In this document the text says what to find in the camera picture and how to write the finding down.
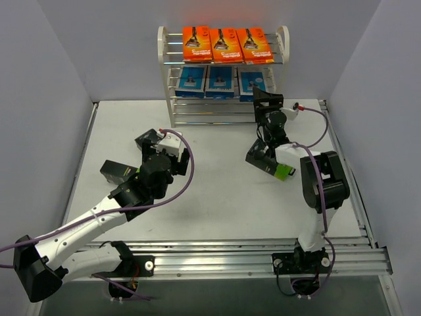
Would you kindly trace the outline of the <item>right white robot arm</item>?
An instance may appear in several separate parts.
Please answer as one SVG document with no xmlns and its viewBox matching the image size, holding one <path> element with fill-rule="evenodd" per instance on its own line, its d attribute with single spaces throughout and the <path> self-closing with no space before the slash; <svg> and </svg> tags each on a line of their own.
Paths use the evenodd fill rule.
<svg viewBox="0 0 421 316">
<path fill-rule="evenodd" d="M 298 173 L 303 198 L 310 208 L 293 251 L 272 256 L 274 271 L 283 275 L 327 273 L 333 266 L 333 257 L 325 247 L 329 225 L 350 196 L 339 155 L 335 151 L 313 151 L 311 145 L 288 138 L 286 122 L 306 107 L 299 103 L 284 107 L 283 95 L 256 86 L 252 94 L 257 139 L 245 160 L 278 180 Z"/>
</svg>

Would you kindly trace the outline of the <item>grey Harry's box blue razor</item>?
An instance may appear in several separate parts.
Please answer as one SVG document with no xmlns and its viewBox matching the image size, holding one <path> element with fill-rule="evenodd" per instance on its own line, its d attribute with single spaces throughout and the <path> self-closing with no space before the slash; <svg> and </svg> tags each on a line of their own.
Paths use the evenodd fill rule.
<svg viewBox="0 0 421 316">
<path fill-rule="evenodd" d="M 241 102 L 253 101 L 253 88 L 266 91 L 266 76 L 261 70 L 239 69 L 237 71 L 239 83 L 239 100 Z"/>
</svg>

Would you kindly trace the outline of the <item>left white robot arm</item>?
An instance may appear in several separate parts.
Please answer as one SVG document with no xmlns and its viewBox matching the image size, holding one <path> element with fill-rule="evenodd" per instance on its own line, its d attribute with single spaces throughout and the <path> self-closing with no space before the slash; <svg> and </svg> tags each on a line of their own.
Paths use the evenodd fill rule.
<svg viewBox="0 0 421 316">
<path fill-rule="evenodd" d="M 52 296 L 66 282 L 100 274 L 128 276 L 136 268 L 130 248 L 123 241 L 84 251 L 82 246 L 109 230 L 126 224 L 146 211 L 180 197 L 166 198 L 176 175 L 193 180 L 195 161 L 185 138 L 163 130 L 157 144 L 145 142 L 146 158 L 139 170 L 83 215 L 60 228 L 31 238 L 25 235 L 13 248 L 13 269 L 30 302 Z"/>
</svg>

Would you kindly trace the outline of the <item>small orange Gillette razor box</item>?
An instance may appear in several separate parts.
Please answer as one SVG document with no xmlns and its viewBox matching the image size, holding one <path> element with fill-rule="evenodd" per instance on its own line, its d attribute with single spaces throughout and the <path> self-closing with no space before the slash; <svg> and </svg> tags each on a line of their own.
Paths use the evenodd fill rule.
<svg viewBox="0 0 421 316">
<path fill-rule="evenodd" d="M 212 61 L 210 29 L 208 26 L 185 26 L 182 32 L 183 62 Z"/>
</svg>

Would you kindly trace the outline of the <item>orange Gillette Fusion5 razor box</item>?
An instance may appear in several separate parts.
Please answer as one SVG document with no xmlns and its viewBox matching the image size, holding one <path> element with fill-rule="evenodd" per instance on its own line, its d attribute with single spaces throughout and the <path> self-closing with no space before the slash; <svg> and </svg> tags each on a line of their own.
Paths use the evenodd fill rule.
<svg viewBox="0 0 421 316">
<path fill-rule="evenodd" d="M 274 56 L 262 28 L 238 28 L 237 38 L 246 65 L 274 62 Z"/>
</svg>

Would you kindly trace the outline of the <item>Harry's blade cartridge pack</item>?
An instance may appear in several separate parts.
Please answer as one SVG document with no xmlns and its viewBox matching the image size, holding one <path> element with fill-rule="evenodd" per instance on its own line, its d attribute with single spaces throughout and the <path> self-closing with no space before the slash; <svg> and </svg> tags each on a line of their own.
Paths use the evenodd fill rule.
<svg viewBox="0 0 421 316">
<path fill-rule="evenodd" d="M 209 66 L 205 82 L 205 97 L 213 99 L 234 98 L 234 68 Z"/>
</svg>

